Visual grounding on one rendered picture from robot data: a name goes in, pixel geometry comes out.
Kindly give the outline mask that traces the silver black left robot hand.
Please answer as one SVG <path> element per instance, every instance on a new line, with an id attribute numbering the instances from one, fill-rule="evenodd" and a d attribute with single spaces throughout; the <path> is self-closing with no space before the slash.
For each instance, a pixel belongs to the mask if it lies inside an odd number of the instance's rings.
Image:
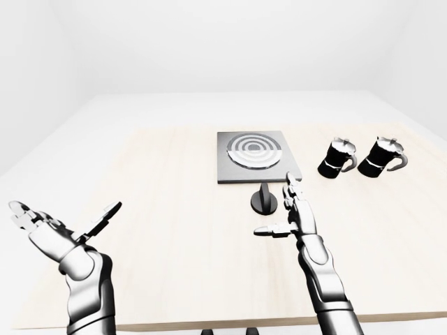
<path id="1" fill-rule="evenodd" d="M 47 257 L 61 262 L 72 249 L 99 234 L 122 207 L 121 202 L 107 206 L 101 215 L 80 230 L 73 231 L 43 211 L 34 211 L 19 201 L 8 203 L 17 227 L 28 232 L 30 241 Z"/>

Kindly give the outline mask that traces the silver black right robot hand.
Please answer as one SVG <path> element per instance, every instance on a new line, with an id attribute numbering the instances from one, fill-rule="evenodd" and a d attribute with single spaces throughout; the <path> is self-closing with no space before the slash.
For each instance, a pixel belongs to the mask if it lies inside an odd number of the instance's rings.
<path id="1" fill-rule="evenodd" d="M 309 202 L 304 198 L 300 183 L 290 173 L 286 173 L 286 186 L 283 186 L 284 207 L 288 211 L 288 223 L 276 223 L 254 230 L 255 236 L 273 238 L 316 235 L 316 222 Z"/>

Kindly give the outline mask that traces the round black stove knob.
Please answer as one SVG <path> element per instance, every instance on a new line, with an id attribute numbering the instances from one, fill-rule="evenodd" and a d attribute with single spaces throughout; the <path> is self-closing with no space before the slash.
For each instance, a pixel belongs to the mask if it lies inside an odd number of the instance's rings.
<path id="1" fill-rule="evenodd" d="M 268 184 L 263 182 L 258 191 L 251 196 L 251 208 L 260 215 L 268 216 L 276 212 L 278 202 L 270 192 Z"/>

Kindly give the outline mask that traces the flat dark stove plate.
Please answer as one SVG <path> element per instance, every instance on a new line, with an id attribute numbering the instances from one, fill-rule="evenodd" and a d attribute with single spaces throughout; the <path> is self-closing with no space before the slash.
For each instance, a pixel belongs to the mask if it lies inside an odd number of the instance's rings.
<path id="1" fill-rule="evenodd" d="M 243 184 L 282 182 L 302 172 L 281 131 L 217 133 L 217 182 Z"/>

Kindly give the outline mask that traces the black moka pot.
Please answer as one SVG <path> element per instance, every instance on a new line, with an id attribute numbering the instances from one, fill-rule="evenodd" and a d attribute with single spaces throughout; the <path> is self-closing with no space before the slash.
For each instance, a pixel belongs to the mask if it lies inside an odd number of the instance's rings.
<path id="1" fill-rule="evenodd" d="M 393 159 L 398 158 L 401 163 L 388 168 L 389 172 L 406 167 L 408 158 L 404 154 L 403 146 L 396 138 L 377 137 L 369 154 L 358 165 L 358 171 L 369 178 L 377 178 Z"/>
<path id="2" fill-rule="evenodd" d="M 348 172 L 357 166 L 356 146 L 348 139 L 335 137 L 328 147 L 325 158 L 317 170 L 328 179 L 335 179 L 340 172 Z"/>

